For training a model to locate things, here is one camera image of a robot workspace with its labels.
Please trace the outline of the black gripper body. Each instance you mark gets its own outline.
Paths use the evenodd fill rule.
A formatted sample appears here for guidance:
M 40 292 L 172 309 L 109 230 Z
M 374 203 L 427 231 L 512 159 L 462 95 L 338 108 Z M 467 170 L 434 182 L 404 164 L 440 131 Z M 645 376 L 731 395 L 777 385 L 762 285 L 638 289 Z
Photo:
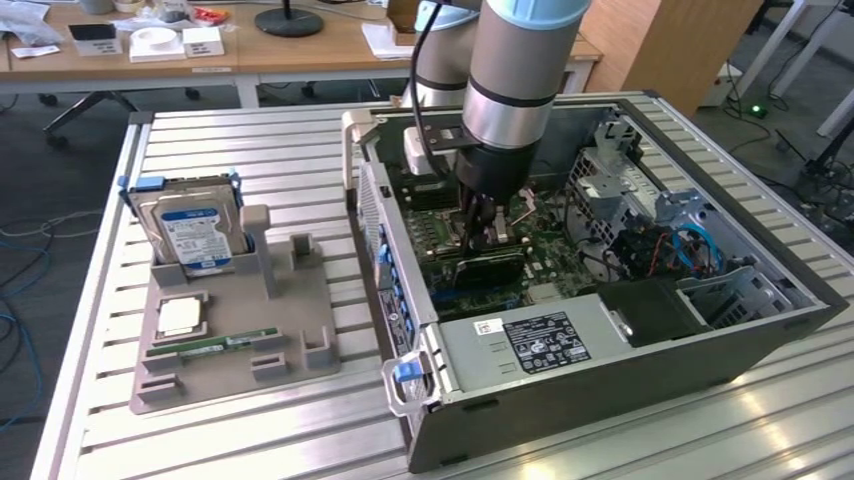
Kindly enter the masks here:
M 503 149 L 486 144 L 464 147 L 455 175 L 470 193 L 492 200 L 510 200 L 528 179 L 538 144 Z

